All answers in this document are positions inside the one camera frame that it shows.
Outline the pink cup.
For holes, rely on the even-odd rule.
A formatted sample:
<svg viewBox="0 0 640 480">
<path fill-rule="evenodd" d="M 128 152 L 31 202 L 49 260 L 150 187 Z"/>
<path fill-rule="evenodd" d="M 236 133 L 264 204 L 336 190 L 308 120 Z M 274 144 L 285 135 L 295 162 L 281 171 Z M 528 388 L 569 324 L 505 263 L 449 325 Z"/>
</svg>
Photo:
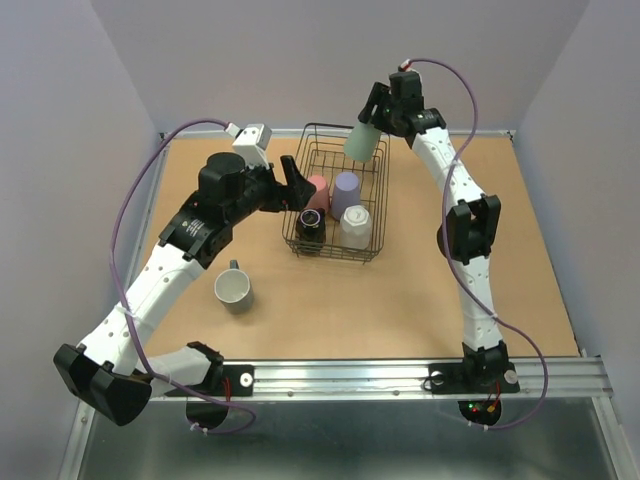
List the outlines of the pink cup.
<svg viewBox="0 0 640 480">
<path fill-rule="evenodd" d="M 323 209 L 326 213 L 330 210 L 329 183 L 322 175 L 312 175 L 307 180 L 315 186 L 315 193 L 307 203 L 307 208 Z"/>
</svg>

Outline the black mug white inside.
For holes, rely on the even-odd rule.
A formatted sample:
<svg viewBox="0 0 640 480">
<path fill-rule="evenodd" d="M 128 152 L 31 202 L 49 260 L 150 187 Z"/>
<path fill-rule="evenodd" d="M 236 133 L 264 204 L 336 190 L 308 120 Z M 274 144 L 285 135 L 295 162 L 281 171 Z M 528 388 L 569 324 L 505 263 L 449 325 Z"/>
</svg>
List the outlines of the black mug white inside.
<svg viewBox="0 0 640 480">
<path fill-rule="evenodd" d="M 326 241 L 325 210 L 307 208 L 296 220 L 296 238 L 299 252 L 303 255 L 318 255 Z"/>
</svg>

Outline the green cup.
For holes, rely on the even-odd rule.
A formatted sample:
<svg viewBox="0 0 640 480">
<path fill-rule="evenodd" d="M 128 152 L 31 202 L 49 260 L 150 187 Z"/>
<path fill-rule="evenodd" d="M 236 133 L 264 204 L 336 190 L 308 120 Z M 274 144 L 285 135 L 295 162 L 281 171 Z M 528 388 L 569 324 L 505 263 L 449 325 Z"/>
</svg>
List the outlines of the green cup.
<svg viewBox="0 0 640 480">
<path fill-rule="evenodd" d="M 356 162 L 366 163 L 373 158 L 381 132 L 371 124 L 358 122 L 349 133 L 344 154 Z"/>
</svg>

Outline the lavender cup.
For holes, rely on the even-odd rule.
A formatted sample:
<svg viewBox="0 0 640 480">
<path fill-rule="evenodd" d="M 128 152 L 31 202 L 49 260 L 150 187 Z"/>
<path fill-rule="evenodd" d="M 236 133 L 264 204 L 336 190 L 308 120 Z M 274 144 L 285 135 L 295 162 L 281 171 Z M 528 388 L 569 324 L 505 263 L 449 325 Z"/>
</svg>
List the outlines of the lavender cup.
<svg viewBox="0 0 640 480">
<path fill-rule="evenodd" d="M 339 221 L 345 210 L 360 204 L 360 180 L 349 171 L 339 173 L 334 182 L 331 198 L 331 215 Z"/>
</svg>

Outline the grey mug white inside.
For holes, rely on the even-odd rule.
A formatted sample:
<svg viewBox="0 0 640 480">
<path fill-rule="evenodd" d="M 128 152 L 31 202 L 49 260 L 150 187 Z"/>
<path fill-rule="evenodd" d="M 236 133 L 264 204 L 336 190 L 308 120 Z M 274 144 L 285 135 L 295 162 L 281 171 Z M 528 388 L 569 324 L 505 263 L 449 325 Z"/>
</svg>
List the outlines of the grey mug white inside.
<svg viewBox="0 0 640 480">
<path fill-rule="evenodd" d="M 214 282 L 214 293 L 232 315 L 245 314 L 254 304 L 251 279 L 240 268 L 237 260 L 231 260 L 229 267 L 217 276 Z"/>
</svg>

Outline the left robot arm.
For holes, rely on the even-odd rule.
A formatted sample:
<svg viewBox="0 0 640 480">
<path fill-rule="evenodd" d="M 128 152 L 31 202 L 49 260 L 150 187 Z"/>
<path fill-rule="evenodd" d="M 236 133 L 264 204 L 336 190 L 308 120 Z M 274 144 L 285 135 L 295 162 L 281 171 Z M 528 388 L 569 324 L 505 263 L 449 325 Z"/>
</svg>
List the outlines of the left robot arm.
<svg viewBox="0 0 640 480">
<path fill-rule="evenodd" d="M 232 152 L 211 155 L 196 190 L 169 224 L 109 315 L 77 345 L 64 344 L 53 362 L 68 390 L 118 426 L 131 423 L 149 400 L 173 389 L 189 395 L 227 393 L 223 356 L 201 342 L 148 358 L 143 346 L 173 304 L 233 239 L 233 228 L 256 211 L 301 211 L 315 186 L 294 158 L 251 167 Z"/>
</svg>

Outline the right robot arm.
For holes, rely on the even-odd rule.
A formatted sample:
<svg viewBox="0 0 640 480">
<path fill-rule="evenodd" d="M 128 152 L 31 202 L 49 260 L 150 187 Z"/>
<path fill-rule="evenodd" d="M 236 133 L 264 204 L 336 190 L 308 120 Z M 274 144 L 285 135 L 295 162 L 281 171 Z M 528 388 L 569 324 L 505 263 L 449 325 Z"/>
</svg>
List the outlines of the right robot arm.
<svg viewBox="0 0 640 480">
<path fill-rule="evenodd" d="M 398 71 L 388 83 L 374 83 L 357 125 L 364 138 L 349 137 L 344 148 L 349 156 L 358 161 L 370 159 L 371 144 L 382 134 L 402 138 L 443 195 L 436 238 L 458 284 L 463 356 L 456 363 L 433 364 L 423 387 L 434 394 L 484 393 L 499 385 L 510 367 L 489 280 L 489 256 L 501 202 L 486 194 L 458 159 L 444 118 L 437 109 L 424 105 L 419 73 Z"/>
</svg>

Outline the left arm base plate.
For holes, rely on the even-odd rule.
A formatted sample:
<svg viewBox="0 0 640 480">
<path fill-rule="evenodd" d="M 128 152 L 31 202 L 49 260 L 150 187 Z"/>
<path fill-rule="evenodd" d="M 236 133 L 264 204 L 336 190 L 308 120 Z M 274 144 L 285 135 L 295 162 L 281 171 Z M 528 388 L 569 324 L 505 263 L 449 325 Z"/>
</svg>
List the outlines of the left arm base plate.
<svg viewBox="0 0 640 480">
<path fill-rule="evenodd" d="M 215 397 L 252 397 L 255 368 L 249 363 L 223 363 L 213 366 L 204 379 L 189 388 Z"/>
</svg>

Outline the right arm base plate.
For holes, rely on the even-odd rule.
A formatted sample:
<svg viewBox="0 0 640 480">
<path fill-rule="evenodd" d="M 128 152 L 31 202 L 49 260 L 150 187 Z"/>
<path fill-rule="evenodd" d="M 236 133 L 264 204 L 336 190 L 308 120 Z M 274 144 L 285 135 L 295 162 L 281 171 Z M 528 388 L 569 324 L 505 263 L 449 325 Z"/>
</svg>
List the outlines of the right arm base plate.
<svg viewBox="0 0 640 480">
<path fill-rule="evenodd" d="M 515 394 L 520 391 L 518 381 L 509 383 L 506 370 L 483 370 L 473 372 L 461 362 L 434 363 L 428 367 L 429 373 L 422 382 L 422 389 L 435 395 L 481 395 L 495 393 Z"/>
</svg>

